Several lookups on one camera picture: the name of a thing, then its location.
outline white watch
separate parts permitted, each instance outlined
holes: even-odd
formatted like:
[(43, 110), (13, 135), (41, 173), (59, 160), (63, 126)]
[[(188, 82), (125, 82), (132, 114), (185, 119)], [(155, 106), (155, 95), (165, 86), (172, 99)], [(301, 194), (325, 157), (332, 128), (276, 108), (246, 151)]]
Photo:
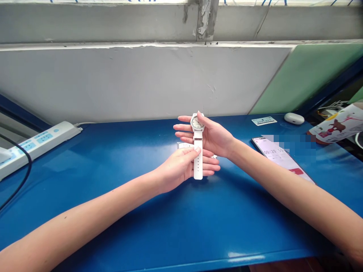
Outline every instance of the white watch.
[(194, 179), (203, 179), (203, 130), (204, 125), (198, 121), (197, 114), (194, 113), (190, 120), (192, 129), (194, 132), (194, 149), (200, 147), (201, 152), (198, 157), (194, 160)]

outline phone screen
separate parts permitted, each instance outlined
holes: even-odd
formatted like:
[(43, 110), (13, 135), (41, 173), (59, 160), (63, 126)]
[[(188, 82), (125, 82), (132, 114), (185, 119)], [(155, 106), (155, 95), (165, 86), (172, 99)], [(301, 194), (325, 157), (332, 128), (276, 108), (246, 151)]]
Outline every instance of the phone screen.
[(283, 148), (265, 137), (252, 138), (252, 142), (268, 159), (315, 184), (315, 182)]

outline white card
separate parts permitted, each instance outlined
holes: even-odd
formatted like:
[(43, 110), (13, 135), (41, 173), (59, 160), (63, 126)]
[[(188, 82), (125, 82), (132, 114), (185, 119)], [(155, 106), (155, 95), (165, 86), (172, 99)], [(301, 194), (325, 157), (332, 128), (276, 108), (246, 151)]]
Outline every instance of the white card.
[(277, 123), (277, 121), (273, 119), (271, 116), (252, 119), (251, 121), (254, 122), (256, 126)]

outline blue desk surface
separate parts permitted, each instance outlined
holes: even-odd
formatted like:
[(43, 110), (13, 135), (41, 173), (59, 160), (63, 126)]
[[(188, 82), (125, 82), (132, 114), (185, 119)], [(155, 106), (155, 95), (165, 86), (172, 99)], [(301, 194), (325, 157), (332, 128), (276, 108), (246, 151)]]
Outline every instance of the blue desk surface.
[[(261, 134), (303, 135), (310, 127), (216, 117), (249, 144)], [(0, 214), (0, 249), (78, 204), (153, 170), (176, 149), (176, 120), (84, 126), (36, 159), (16, 199)], [(295, 156), (323, 189), (363, 216), (363, 163), (337, 144)], [(230, 161), (203, 181), (188, 180), (130, 212), (55, 271), (202, 271), (331, 253), (334, 246)], [(25, 168), (0, 182), (0, 202)]]

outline white watch strap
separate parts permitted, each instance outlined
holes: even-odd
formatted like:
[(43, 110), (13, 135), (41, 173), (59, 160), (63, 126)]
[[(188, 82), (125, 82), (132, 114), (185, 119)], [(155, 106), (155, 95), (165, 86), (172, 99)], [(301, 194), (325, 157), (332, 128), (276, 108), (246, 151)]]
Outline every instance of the white watch strap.
[(198, 157), (194, 159), (194, 179), (203, 179), (203, 132), (194, 131), (194, 149), (201, 149)]

